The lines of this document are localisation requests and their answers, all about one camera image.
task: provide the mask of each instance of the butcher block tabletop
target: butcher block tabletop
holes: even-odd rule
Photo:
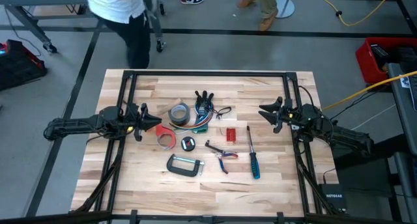
[[[123,70],[107,70],[96,112],[116,105],[122,74]],[[297,76],[298,84],[310,91],[314,104],[319,107],[313,73],[297,72]],[[231,106],[232,111],[224,114],[220,120],[214,116],[208,124],[207,133],[178,130],[177,144],[171,150],[164,150],[158,145],[154,128],[142,132],[142,142],[135,141],[133,134],[128,135],[113,213],[130,214],[131,210],[137,210],[141,215],[276,216],[277,212],[283,212],[286,217],[304,216],[290,127],[284,125],[280,133],[274,134],[273,126],[258,114],[258,105],[271,104],[277,97],[285,96],[282,77],[181,76],[181,72],[175,76],[139,76],[133,103],[139,106],[146,103],[149,113],[153,114],[180,98],[190,107],[191,119],[195,119],[194,92],[204,90],[209,94],[214,93],[212,102],[215,109]],[[291,82],[290,92],[294,100]],[[303,104],[309,103],[308,95],[303,90],[300,90],[300,95]],[[169,127],[168,113],[159,117],[162,118],[162,124]],[[251,127],[261,171],[261,177],[257,180],[253,178],[250,168],[246,126]],[[226,141],[227,128],[236,128],[236,142]],[[191,152],[185,152],[180,146],[181,139],[186,136],[195,139],[196,147]],[[238,159],[223,159],[228,175],[222,172],[215,153],[205,147],[207,140],[212,146],[238,154]],[[310,145],[317,181],[320,183],[323,173],[334,168],[332,151],[320,140],[314,140]],[[108,140],[103,138],[88,143],[72,210],[81,206],[99,183],[107,147]],[[169,172],[166,163],[172,154],[203,160],[203,174],[187,177]],[[179,162],[175,166],[189,169],[192,164]],[[326,173],[326,181],[338,183],[336,172]],[[108,203],[110,184],[111,181],[104,192],[104,209]],[[313,196],[308,185],[307,192],[310,210],[314,212]]]

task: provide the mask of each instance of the pliers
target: pliers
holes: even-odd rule
[[[238,158],[238,154],[232,153],[232,152],[223,151],[223,150],[218,149],[218,148],[216,148],[214,146],[210,146],[209,143],[210,143],[210,140],[207,140],[205,146],[208,147],[208,148],[211,148],[212,150],[215,150],[217,152],[216,153],[216,156],[217,156],[217,158],[219,158],[220,167],[222,168],[222,171],[225,174],[228,174],[229,172],[227,172],[227,170],[224,168],[224,164],[223,164],[222,158],[223,157],[227,157],[227,156],[232,156],[234,158]]]
[[[229,172],[227,172],[227,170],[224,168],[224,164],[223,164],[223,160],[222,160],[222,158],[223,158],[223,157],[226,157],[226,156],[233,156],[233,157],[235,157],[235,158],[237,158],[237,157],[238,157],[238,155],[237,155],[237,154],[235,154],[235,153],[225,153],[225,154],[221,154],[221,153],[219,153],[219,152],[217,152],[217,153],[216,153],[216,156],[217,156],[217,158],[219,158],[220,168],[222,168],[222,171],[223,171],[225,174],[228,174]]]

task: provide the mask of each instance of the sneaker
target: sneaker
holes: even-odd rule
[[[271,28],[272,22],[274,22],[276,15],[278,14],[278,10],[276,10],[269,18],[263,19],[259,26],[260,31],[267,31]]]
[[[202,3],[204,0],[181,0],[182,4],[185,5],[197,5]]]
[[[240,0],[238,3],[237,3],[237,7],[238,8],[246,8],[246,7],[248,7],[249,5],[251,5],[253,2],[255,2],[256,0]]]

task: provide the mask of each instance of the yellow extension cord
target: yellow extension cord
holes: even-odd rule
[[[323,0],[323,1],[326,2],[326,3],[328,3],[330,6],[332,6],[332,8],[336,12],[339,12],[339,10],[336,8],[336,6],[334,6],[333,3],[331,3],[329,0]],[[365,21],[366,19],[368,19],[372,14],[374,14],[385,3],[385,1],[386,0],[382,0],[381,3],[379,3],[379,5],[375,9],[373,9],[367,16],[365,16],[361,20],[358,20],[355,23],[346,23],[343,20],[341,14],[338,16],[338,18],[340,19],[340,21],[342,22],[343,25],[346,25],[346,26],[355,26],[355,25],[358,25],[359,23],[362,23],[363,21]],[[411,72],[411,73],[408,73],[408,74],[404,74],[404,75],[401,75],[401,76],[398,76],[398,77],[393,77],[393,78],[390,78],[390,79],[387,79],[387,80],[378,82],[378,83],[376,83],[376,84],[374,84],[372,86],[369,86],[369,87],[367,87],[367,88],[365,88],[365,89],[363,89],[361,91],[358,91],[358,92],[352,94],[351,96],[349,96],[347,98],[344,98],[344,99],[340,100],[337,103],[334,103],[334,104],[332,104],[330,106],[327,106],[327,107],[323,108],[323,110],[330,109],[331,107],[334,107],[336,105],[342,104],[342,103],[346,102],[347,100],[350,100],[350,99],[352,99],[352,98],[354,98],[354,97],[356,97],[356,96],[358,96],[358,95],[360,95],[360,94],[362,94],[362,93],[364,93],[364,92],[366,92],[366,91],[368,91],[368,90],[370,90],[372,88],[378,87],[380,85],[384,85],[385,83],[389,83],[391,81],[398,80],[398,79],[400,79],[402,77],[408,77],[408,76],[412,76],[412,75],[417,75],[417,71],[414,71],[414,72]]]
[[[389,82],[391,82],[391,81],[398,80],[398,79],[400,79],[400,78],[402,78],[402,77],[408,77],[408,76],[412,76],[412,75],[417,75],[417,71],[410,72],[410,73],[408,73],[408,74],[403,74],[403,75],[400,75],[400,76],[397,76],[397,77],[392,77],[392,78],[387,79],[387,80],[384,80],[384,81],[380,81],[380,82],[378,82],[378,83],[376,83],[376,84],[373,84],[372,86],[369,86],[369,87],[367,87],[367,88],[365,88],[365,89],[363,89],[363,90],[361,90],[361,91],[358,91],[358,92],[356,92],[356,93],[352,94],[351,96],[349,96],[349,97],[347,97],[347,98],[344,98],[344,99],[340,100],[339,102],[337,102],[337,103],[335,103],[335,104],[332,104],[332,105],[329,105],[329,106],[325,107],[323,110],[330,109],[331,107],[334,107],[334,106],[336,106],[336,105],[339,105],[339,104],[341,104],[341,103],[344,103],[344,102],[346,102],[347,100],[350,100],[351,98],[354,98],[354,97],[356,97],[356,96],[358,96],[358,95],[362,94],[363,92],[366,92],[366,91],[368,91],[368,90],[370,90],[370,89],[372,89],[372,88],[378,87],[378,86],[380,86],[380,85],[384,85],[385,83],[389,83]]]
[[[336,6],[334,6],[329,0],[323,0],[324,2],[326,2],[326,3],[328,3],[330,6],[332,6],[332,8],[336,11],[336,12],[339,12],[339,10],[336,8]],[[367,16],[365,16],[364,18],[362,18],[361,20],[358,20],[357,22],[355,22],[355,23],[351,23],[351,24],[349,24],[349,23],[346,23],[344,20],[343,20],[343,18],[341,17],[341,14],[338,16],[338,18],[340,19],[340,21],[343,23],[343,25],[346,25],[346,26],[355,26],[355,25],[358,25],[359,23],[362,23],[363,21],[365,21],[366,19],[368,19],[372,14],[374,14],[381,6],[382,6],[382,4],[384,4],[385,3],[385,1],[386,0],[382,0],[381,1],[381,3],[375,8],[375,9],[373,9]]]

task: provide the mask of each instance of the metal pole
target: metal pole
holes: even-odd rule
[[[285,9],[287,8],[288,2],[289,2],[289,0],[286,0],[286,2],[284,4],[284,8],[282,9],[282,12],[281,12],[280,16],[284,15],[284,12],[285,12]]]
[[[51,45],[51,40],[45,35],[45,32],[37,25],[37,21],[32,20],[22,7],[5,5],[6,10],[13,14],[30,32],[33,33],[44,46]]]

